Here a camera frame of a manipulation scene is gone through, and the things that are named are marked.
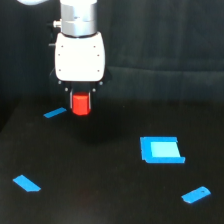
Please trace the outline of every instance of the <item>black background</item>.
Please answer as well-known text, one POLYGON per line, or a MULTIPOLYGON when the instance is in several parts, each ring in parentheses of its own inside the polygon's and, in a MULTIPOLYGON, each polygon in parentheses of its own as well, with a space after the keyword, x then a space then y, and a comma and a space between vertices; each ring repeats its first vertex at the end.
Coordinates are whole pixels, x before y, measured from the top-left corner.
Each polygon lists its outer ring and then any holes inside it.
POLYGON ((0 128, 16 108, 0 136, 0 223, 224 223, 224 2, 99 0, 113 81, 90 116, 48 120, 59 7, 0 2, 0 128), (186 163, 145 163, 142 136, 176 136, 186 163), (16 186, 21 174, 41 191, 16 186), (181 200, 200 186, 212 195, 181 200))

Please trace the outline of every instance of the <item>red block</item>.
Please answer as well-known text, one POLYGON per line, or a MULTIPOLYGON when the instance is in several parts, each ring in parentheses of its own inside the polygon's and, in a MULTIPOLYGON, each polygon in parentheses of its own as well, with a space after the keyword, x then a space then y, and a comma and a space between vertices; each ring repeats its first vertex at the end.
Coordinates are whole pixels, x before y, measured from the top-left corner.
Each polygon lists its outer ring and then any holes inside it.
POLYGON ((90 109, 89 93, 76 93, 72 96, 72 112, 79 116, 88 115, 90 109))

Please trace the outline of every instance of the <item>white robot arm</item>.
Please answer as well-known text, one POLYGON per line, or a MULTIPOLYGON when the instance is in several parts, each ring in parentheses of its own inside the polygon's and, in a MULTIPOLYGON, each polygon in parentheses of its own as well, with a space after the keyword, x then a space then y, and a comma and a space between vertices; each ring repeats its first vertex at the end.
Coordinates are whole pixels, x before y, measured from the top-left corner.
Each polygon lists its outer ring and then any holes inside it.
MULTIPOLYGON (((47 0, 18 0, 35 5, 47 0)), ((87 115, 91 110, 94 86, 103 84, 105 49, 97 31, 97 0, 60 0, 61 20, 55 43, 55 75, 65 85, 74 114, 87 115)))
POLYGON ((48 0, 17 0, 18 2, 24 4, 24 5, 38 5, 43 2, 46 2, 48 0))

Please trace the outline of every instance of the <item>black table surface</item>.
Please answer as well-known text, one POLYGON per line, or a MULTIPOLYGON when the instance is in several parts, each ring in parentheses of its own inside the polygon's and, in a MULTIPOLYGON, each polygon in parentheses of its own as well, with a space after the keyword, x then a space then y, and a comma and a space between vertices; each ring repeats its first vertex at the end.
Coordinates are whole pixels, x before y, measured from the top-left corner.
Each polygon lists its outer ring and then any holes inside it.
POLYGON ((0 134, 1 224, 224 223, 223 109, 100 102, 88 117, 43 117, 54 109, 21 103, 0 134), (185 164, 146 163, 143 136, 177 137, 185 164), (182 200, 201 186, 211 195, 182 200))

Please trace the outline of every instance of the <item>blue tape strip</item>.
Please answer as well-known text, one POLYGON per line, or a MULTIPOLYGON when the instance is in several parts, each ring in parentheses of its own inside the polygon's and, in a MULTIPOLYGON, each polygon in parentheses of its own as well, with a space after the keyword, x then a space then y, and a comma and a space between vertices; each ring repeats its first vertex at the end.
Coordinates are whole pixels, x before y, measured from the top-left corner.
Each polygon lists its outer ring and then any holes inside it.
POLYGON ((25 191, 39 191, 41 188, 39 188, 36 184, 31 182, 29 179, 24 177, 23 175, 15 178, 13 180, 16 184, 18 184, 20 187, 22 187, 25 191))
POLYGON ((183 195, 182 198, 185 202, 191 204, 191 203, 194 203, 195 201, 198 201, 201 198, 204 198, 210 194, 211 194, 211 192, 206 187, 199 187, 198 189, 191 191, 188 194, 183 195))
POLYGON ((150 142, 177 142, 176 137, 143 137, 150 142))
POLYGON ((141 143, 141 152, 142 152, 142 160, 145 160, 147 163, 185 163, 185 157, 180 157, 179 150, 176 147, 176 150, 178 150, 178 154, 172 153, 171 157, 155 157, 152 153, 152 142, 162 140, 161 142, 177 142, 176 137, 141 137, 140 143, 141 143))
POLYGON ((185 163, 185 157, 152 157, 146 159, 147 163, 185 163))
POLYGON ((147 160, 147 158, 152 158, 152 151, 151 151, 151 143, 145 141, 144 138, 140 138, 141 141, 141 150, 142 150, 142 159, 147 160))
POLYGON ((51 111, 49 113, 44 114, 44 117, 51 118, 53 116, 56 116, 58 114, 61 114, 61 113, 65 112, 65 111, 67 111, 67 110, 65 108, 61 107, 61 108, 59 108, 57 110, 54 110, 54 111, 51 111))

